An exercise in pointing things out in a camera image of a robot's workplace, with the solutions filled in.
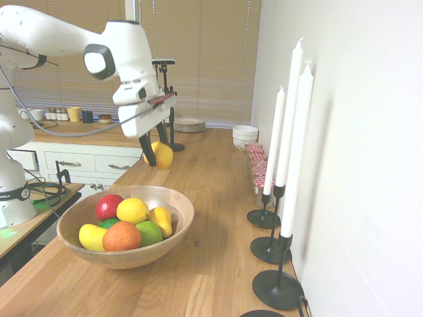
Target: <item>white candle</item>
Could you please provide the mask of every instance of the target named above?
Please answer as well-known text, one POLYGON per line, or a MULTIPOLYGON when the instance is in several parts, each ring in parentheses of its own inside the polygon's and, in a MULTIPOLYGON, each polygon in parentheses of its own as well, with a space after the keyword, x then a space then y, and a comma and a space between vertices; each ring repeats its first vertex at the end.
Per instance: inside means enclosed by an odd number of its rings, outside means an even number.
POLYGON ((273 119, 272 136, 270 139, 269 157, 267 160, 266 178, 264 179, 263 194, 270 195, 272 191, 273 173, 276 163, 276 154, 278 152, 278 143, 280 136, 280 126, 282 125, 282 116, 284 114, 285 93, 281 87, 276 97, 275 114, 273 119))
POLYGON ((284 216, 280 228, 280 235, 289 238, 292 235, 293 217, 295 206, 297 205, 298 183, 301 172, 301 161, 305 134, 307 132, 307 122, 309 119, 311 87, 313 86, 313 76, 310 66, 307 65, 299 80, 298 105, 293 126, 291 155, 289 158, 289 172, 287 186, 285 189, 284 216))
POLYGON ((301 40, 292 51, 291 71, 289 72, 288 93, 286 96, 286 107, 284 116, 284 126, 282 128, 282 139, 280 141, 278 171, 276 172, 277 187, 284 187, 289 166, 289 152, 291 150, 293 120, 295 117, 295 107, 297 105, 299 74, 303 63, 303 50, 301 40))

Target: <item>yellow mug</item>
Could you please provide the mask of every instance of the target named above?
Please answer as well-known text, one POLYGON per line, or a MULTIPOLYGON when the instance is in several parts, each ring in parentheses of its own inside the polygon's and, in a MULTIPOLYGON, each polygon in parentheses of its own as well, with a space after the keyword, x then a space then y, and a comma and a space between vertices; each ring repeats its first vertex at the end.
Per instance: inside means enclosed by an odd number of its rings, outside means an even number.
POLYGON ((72 122, 81 121, 81 107, 70 107, 67 109, 67 113, 72 122))

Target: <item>red apple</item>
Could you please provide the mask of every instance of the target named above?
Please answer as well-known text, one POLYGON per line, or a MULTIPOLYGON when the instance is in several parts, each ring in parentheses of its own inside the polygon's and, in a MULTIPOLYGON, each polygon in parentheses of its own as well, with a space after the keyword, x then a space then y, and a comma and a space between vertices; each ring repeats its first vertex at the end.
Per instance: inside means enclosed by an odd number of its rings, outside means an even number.
POLYGON ((119 195, 110 194, 105 195, 100 201, 97 203, 97 207, 95 210, 95 214, 99 221, 105 221, 111 218, 117 218, 116 210, 118 209, 118 205, 124 199, 119 195))

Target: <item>stack of bowls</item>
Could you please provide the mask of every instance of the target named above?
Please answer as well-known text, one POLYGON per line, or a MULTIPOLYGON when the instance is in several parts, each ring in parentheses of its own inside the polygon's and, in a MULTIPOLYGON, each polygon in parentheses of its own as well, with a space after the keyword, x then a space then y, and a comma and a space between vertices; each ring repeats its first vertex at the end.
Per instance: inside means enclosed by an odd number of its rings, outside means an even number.
POLYGON ((258 129, 249 125, 236 125, 232 129, 233 144, 240 151, 247 150, 247 144, 257 140, 258 129))

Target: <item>fake fruit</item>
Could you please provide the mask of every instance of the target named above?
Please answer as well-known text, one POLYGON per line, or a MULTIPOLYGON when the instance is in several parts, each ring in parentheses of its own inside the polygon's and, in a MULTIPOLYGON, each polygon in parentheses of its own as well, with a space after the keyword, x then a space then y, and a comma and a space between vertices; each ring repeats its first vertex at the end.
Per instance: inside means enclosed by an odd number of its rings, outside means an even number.
POLYGON ((83 225, 79 229, 79 241, 87 250, 104 252, 102 239, 106 231, 107 229, 95 225, 83 225))
POLYGON ((153 221, 160 228, 163 238, 172 235, 172 214, 165 207, 156 207, 150 210, 148 220, 153 221))
POLYGON ((140 248, 163 241, 160 228, 153 221, 143 221, 135 226, 141 232, 142 241, 140 248))
POLYGON ((97 203, 95 214, 99 221, 105 221, 107 219, 116 218, 116 210, 118 205, 124 199, 115 194, 105 195, 97 203))
MULTIPOLYGON (((159 170, 166 170, 171 164, 173 160, 173 151, 172 149, 160 142, 156 141, 151 144, 151 148, 153 149, 153 153, 156 156, 156 167, 159 170)), ((144 162, 149 164, 147 157, 144 155, 144 162)))
POLYGON ((110 227, 104 234, 102 245, 104 251, 126 251, 139 247, 141 233, 134 224, 119 221, 110 227))
POLYGON ((148 206, 138 198, 127 198, 118 206, 117 216, 122 221, 136 225, 148 218, 148 206))
POLYGON ((109 229, 112 225, 114 225, 115 223, 118 223, 119 221, 120 220, 117 218, 107 219, 100 224, 100 227, 109 229))

